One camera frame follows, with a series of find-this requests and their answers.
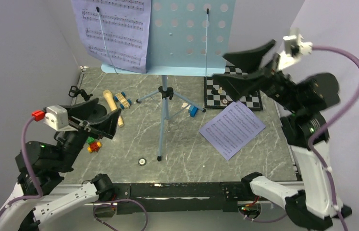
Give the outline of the black microphone stand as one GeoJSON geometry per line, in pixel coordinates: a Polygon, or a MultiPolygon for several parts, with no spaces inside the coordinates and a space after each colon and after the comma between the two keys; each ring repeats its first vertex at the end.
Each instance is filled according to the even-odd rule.
{"type": "MultiPolygon", "coordinates": [[[[81,96],[83,101],[78,104],[85,104],[91,100],[93,94],[92,93],[88,94],[84,89],[80,89],[80,88],[78,88],[78,86],[72,85],[69,89],[68,96],[71,98],[76,98],[78,96],[81,96]]],[[[92,107],[89,108],[87,106],[86,109],[87,110],[83,113],[83,115],[87,116],[88,121],[99,119],[99,118],[105,116],[107,113],[106,108],[99,103],[96,103],[96,104],[92,103],[92,107]]]]}

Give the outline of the gold toy microphone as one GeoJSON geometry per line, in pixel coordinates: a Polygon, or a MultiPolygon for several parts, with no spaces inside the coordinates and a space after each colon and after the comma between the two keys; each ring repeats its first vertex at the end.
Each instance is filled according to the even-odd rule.
{"type": "MultiPolygon", "coordinates": [[[[104,99],[106,100],[106,102],[107,102],[107,104],[109,105],[109,107],[110,107],[110,109],[111,109],[111,111],[113,112],[113,111],[115,111],[115,110],[117,110],[117,106],[116,106],[116,103],[115,103],[115,101],[114,101],[114,99],[113,99],[113,94],[112,94],[112,92],[111,91],[109,91],[109,90],[105,90],[104,92],[103,92],[103,97],[104,97],[104,99]]],[[[119,118],[118,118],[118,127],[123,127],[124,126],[124,121],[123,121],[123,119],[122,119],[122,117],[121,117],[121,115],[119,116],[119,118]]]]}

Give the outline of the sheet music page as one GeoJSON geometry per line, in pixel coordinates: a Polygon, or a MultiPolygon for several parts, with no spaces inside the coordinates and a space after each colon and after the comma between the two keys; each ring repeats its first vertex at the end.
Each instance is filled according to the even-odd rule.
{"type": "Polygon", "coordinates": [[[230,160],[265,129],[264,123],[240,101],[230,103],[199,129],[199,133],[230,160]]]}
{"type": "Polygon", "coordinates": [[[89,55],[117,69],[146,72],[150,0],[73,0],[71,4],[89,55]]]}

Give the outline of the light blue music stand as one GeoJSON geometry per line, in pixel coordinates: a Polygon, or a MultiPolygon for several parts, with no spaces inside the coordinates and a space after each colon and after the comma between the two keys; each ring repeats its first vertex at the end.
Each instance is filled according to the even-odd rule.
{"type": "Polygon", "coordinates": [[[234,0],[153,0],[146,71],[161,77],[159,90],[139,98],[142,102],[156,94],[162,97],[160,139],[157,160],[162,160],[164,122],[172,118],[168,100],[176,96],[205,112],[167,85],[168,76],[207,77],[223,73],[234,16],[234,0]]]}

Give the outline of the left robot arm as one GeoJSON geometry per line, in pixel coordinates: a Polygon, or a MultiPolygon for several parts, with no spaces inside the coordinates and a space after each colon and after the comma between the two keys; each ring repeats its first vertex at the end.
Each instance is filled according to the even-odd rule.
{"type": "Polygon", "coordinates": [[[62,174],[73,171],[73,164],[89,137],[114,137],[121,110],[91,119],[98,102],[95,98],[76,105],[53,105],[32,113],[29,122],[42,121],[53,128],[57,143],[26,141],[28,124],[24,125],[21,150],[15,159],[20,174],[0,208],[0,231],[38,231],[86,203],[112,199],[112,181],[106,174],[98,174],[77,191],[42,203],[63,181],[62,174]]]}

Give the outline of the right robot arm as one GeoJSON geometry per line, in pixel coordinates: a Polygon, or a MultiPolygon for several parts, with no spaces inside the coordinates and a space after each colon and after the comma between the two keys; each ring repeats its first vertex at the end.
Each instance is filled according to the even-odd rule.
{"type": "Polygon", "coordinates": [[[297,226],[324,231],[333,219],[346,218],[352,210],[337,196],[329,165],[329,132],[321,112],[340,102],[339,85],[331,73],[319,73],[299,83],[283,70],[312,53],[311,42],[286,41],[285,49],[275,53],[266,64],[262,59],[275,45],[275,40],[247,51],[228,52],[223,58],[242,71],[237,74],[214,74],[212,77],[232,100],[261,91],[280,104],[290,115],[281,117],[282,130],[295,154],[304,188],[290,189],[254,172],[241,180],[241,195],[256,196],[282,207],[297,226]]]}

